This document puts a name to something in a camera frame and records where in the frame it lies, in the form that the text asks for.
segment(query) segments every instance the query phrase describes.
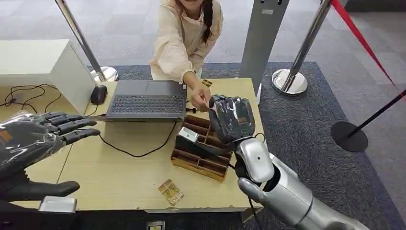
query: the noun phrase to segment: computer mouse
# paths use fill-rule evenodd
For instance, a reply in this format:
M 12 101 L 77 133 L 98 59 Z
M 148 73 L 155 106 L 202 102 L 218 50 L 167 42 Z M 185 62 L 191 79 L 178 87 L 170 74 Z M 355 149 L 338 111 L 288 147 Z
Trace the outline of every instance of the computer mouse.
M 90 102 L 92 104 L 103 104 L 107 96 L 107 87 L 105 85 L 98 85 L 91 93 Z

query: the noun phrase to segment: plastic wrap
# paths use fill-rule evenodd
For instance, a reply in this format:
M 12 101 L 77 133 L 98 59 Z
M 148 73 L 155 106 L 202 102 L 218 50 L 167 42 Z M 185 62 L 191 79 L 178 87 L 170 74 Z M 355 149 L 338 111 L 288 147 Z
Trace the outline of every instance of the plastic wrap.
M 0 122 L 0 177 L 41 161 L 64 146 L 43 121 L 41 115 L 21 111 Z
M 255 120 L 248 99 L 213 95 L 209 107 L 210 121 L 223 143 L 254 134 Z

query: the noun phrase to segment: cable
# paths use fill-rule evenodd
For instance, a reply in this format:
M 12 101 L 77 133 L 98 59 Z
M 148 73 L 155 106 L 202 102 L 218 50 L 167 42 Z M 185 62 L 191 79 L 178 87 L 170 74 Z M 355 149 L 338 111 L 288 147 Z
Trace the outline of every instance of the cable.
M 229 166 L 230 168 L 232 168 L 232 169 L 236 170 L 236 167 L 235 167 L 234 165 L 232 165 L 232 164 L 228 163 L 228 166 Z
M 265 143 L 265 134 L 263 133 L 257 133 L 254 137 L 257 138 L 258 135 L 262 135 L 264 137 L 264 143 Z
M 197 112 L 196 108 L 190 109 L 190 108 L 186 108 L 187 112 L 193 112 L 194 114 Z
M 95 114 L 95 113 L 96 113 L 96 111 L 97 111 L 97 107 L 99 107 L 99 104 L 96 104 L 96 109 L 93 111 L 93 113 L 91 113 L 91 114 L 89 114 L 89 115 L 87 115 L 87 116 L 85 116 L 85 117 L 89 117 L 89 116 L 91 116 L 91 115 Z
M 28 103 L 8 102 L 8 103 L 0 104 L 0 107 L 1 107 L 1 106 L 6 106 L 7 104 L 8 104 L 8 106 L 10 106 L 11 104 L 28 105 L 28 106 L 30 106 L 30 107 L 34 110 L 34 112 L 35 112 L 36 114 L 38 113 L 38 111 L 34 108 L 34 106 L 32 106 L 32 105 L 30 105 L 30 104 L 28 104 Z
M 20 104 L 20 105 L 22 105 L 21 109 L 23 109 L 24 106 L 28 105 L 28 106 L 30 106 L 30 107 L 35 111 L 35 113 L 38 113 L 37 110 L 36 110 L 31 104 L 28 104 L 27 102 L 30 101 L 30 100 L 32 100 L 32 99 L 34 99 L 34 98 L 38 98 L 38 97 L 44 95 L 44 94 L 45 94 L 45 89 L 42 87 L 42 86 L 44 86 L 44 85 L 46 85 L 46 86 L 48 86 L 48 87 L 50 87 L 50 88 L 53 88 L 53 89 L 56 89 L 56 90 L 57 90 L 56 87 L 51 86 L 51 85 L 48 85 L 48 84 L 14 86 L 14 87 L 11 87 L 11 88 L 10 88 L 10 93 L 9 93 L 9 94 L 6 96 L 6 98 L 4 99 L 4 104 L 2 104 L 2 105 L 0 105 L 0 106 L 9 107 L 11 104 Z M 21 88 L 21 87 L 29 87 L 29 88 L 26 88 L 26 89 L 16 89 L 16 88 Z M 40 94 L 40 95 L 38 95 L 38 96 L 35 96 L 35 97 L 32 97 L 32 98 L 29 98 L 29 99 L 26 100 L 24 103 L 15 102 L 16 99 L 14 98 L 13 93 L 15 93 L 15 92 L 17 92 L 17 91 L 20 91 L 20 90 L 33 90 L 33 89 L 36 89 L 36 88 L 42 89 L 42 90 L 43 90 L 42 94 Z M 53 102 L 55 102 L 56 100 L 58 100 L 61 96 L 62 96 L 62 94 L 60 94 L 60 96 L 59 96 L 57 99 L 53 100 L 50 104 L 52 104 Z
M 45 107 L 45 113 L 47 113 L 47 111 L 46 111 L 46 109 L 52 104 L 52 103 L 54 103 L 54 102 L 56 102 L 59 98 L 61 98 L 62 97 L 62 93 L 59 95 L 59 97 L 57 97 L 55 100 L 53 100 L 53 101 L 51 101 L 46 107 Z
M 168 138 L 166 139 L 166 141 L 165 141 L 161 146 L 159 146 L 158 148 L 156 148 L 156 149 L 154 149 L 154 150 L 151 150 L 151 151 L 149 151 L 149 152 L 147 152 L 147 153 L 145 153 L 145 154 L 139 155 L 139 156 L 133 155 L 133 154 L 127 152 L 127 151 L 124 151 L 124 150 L 121 150 L 121 149 L 115 147 L 114 145 L 112 145 L 112 144 L 108 143 L 107 141 L 105 141 L 105 140 L 103 139 L 103 137 L 102 137 L 100 134 L 99 134 L 99 137 L 100 137 L 100 139 L 102 139 L 102 141 L 103 141 L 106 145 L 112 147 L 113 149 L 118 150 L 118 151 L 120 151 L 120 152 L 123 152 L 123 153 L 125 153 L 125 154 L 128 154 L 128 155 L 130 155 L 130 156 L 132 156 L 132 157 L 135 157 L 135 158 L 141 158 L 141 157 L 144 157 L 144 156 L 146 156 L 146 155 L 149 155 L 149 154 L 151 154 L 151 153 L 153 153 L 153 152 L 155 152 L 155 151 L 157 151 L 157 150 L 160 150 L 162 147 L 164 147 L 164 146 L 166 145 L 166 143 L 168 142 L 170 136 L 172 135 L 172 132 L 173 132 L 173 130 L 175 129 L 175 126 L 176 126 L 176 122 L 175 122 L 175 124 L 173 124 L 173 128 L 172 128 L 172 130 L 170 131 L 170 133 L 169 133 L 169 135 L 168 135 Z
M 31 87 L 31 88 L 28 88 L 28 89 L 17 89 L 17 90 L 14 90 L 14 91 L 13 91 L 13 89 L 19 88 L 19 87 Z M 33 89 L 36 89 L 36 88 L 42 88 L 42 87 L 41 87 L 41 86 L 36 86 L 36 85 L 21 85 L 21 86 L 14 86 L 14 87 L 11 87 L 11 88 L 10 88 L 10 93 L 6 96 L 6 98 L 4 98 L 4 105 L 5 105 L 6 107 L 9 107 L 9 106 L 11 105 L 11 103 L 8 103 L 8 102 L 7 102 L 7 98 L 8 98 L 9 96 L 11 96 L 11 100 L 10 100 L 10 101 L 14 100 L 13 93 L 15 93 L 15 92 L 17 92 L 17 91 L 20 91 L 20 90 L 33 90 Z
M 255 219 L 255 221 L 256 221 L 257 224 L 258 224 L 258 228 L 259 228 L 260 230 L 264 230 L 264 228 L 263 228 L 263 227 L 260 225 L 260 223 L 259 223 L 259 220 L 258 220 L 258 217 L 257 217 L 257 213 L 255 212 L 255 209 L 254 209 L 254 206 L 253 206 L 253 204 L 252 204 L 251 198 L 248 197 L 248 201 L 249 201 L 249 205 L 251 206 L 252 214 L 254 214 L 254 219 Z
M 228 166 L 230 167 L 230 168 L 232 168 L 232 169 L 234 169 L 234 171 L 236 170 L 236 168 L 235 168 L 235 166 L 233 166 L 232 164 L 228 164 Z M 252 210 L 252 214 L 254 215 L 254 219 L 255 219 L 255 221 L 257 222 L 257 224 L 258 224 L 258 228 L 260 229 L 260 230 L 264 230 L 264 228 L 261 226 L 261 224 L 259 223 L 259 219 L 258 219 L 258 217 L 257 217 L 257 213 L 255 212 L 255 208 L 254 208 L 254 205 L 252 204 L 252 200 L 251 200 L 251 198 L 249 198 L 248 197 L 248 201 L 249 201 L 249 205 L 251 206 L 251 210 Z
M 40 94 L 40 95 L 38 95 L 38 96 L 35 96 L 35 97 L 32 97 L 32 98 L 30 98 L 30 99 L 27 99 L 27 100 L 24 102 L 24 104 L 21 106 L 21 110 L 24 108 L 25 104 L 26 104 L 29 100 L 34 99 L 34 98 L 38 98 L 38 97 L 40 97 L 40 96 L 42 96 L 42 95 L 45 94 L 45 90 L 44 90 L 42 87 L 40 87 L 40 86 L 39 86 L 39 88 L 42 89 L 42 94 Z

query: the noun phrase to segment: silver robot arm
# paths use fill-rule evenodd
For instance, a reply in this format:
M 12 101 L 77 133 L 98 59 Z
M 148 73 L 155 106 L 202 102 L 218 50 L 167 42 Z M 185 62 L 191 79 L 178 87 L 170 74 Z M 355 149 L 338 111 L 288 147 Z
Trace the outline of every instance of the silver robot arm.
M 238 186 L 249 198 L 299 230 L 369 230 L 313 197 L 297 174 L 272 155 L 264 143 L 249 138 L 239 143 L 236 154 L 243 160 L 247 178 Z M 261 189 L 256 184 L 266 183 Z

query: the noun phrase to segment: hair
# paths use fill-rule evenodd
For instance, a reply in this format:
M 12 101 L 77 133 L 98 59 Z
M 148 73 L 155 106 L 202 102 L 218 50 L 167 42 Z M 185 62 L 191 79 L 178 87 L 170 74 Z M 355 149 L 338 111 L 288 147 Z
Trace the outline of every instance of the hair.
M 180 2 L 180 0 L 175 1 L 177 5 L 179 5 L 182 9 L 184 9 L 184 6 Z M 202 40 L 204 43 L 207 43 L 207 40 L 209 40 L 210 36 L 212 35 L 210 27 L 213 25 L 213 0 L 204 0 L 202 7 L 204 14 L 203 21 L 207 27 L 206 30 L 203 32 Z

